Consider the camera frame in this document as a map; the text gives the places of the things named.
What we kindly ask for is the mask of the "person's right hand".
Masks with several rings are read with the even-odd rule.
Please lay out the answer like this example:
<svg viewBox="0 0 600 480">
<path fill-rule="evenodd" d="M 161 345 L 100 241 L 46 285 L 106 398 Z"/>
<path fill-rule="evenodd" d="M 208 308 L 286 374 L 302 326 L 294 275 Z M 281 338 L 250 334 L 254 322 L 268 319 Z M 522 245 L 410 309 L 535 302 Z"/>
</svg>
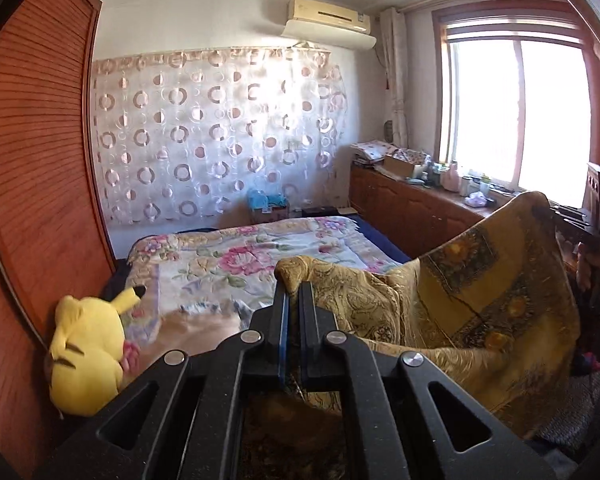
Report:
<svg viewBox="0 0 600 480">
<path fill-rule="evenodd" d="M 577 246 L 576 280 L 581 292 L 594 289 L 600 293 L 600 252 L 583 243 Z"/>
</svg>

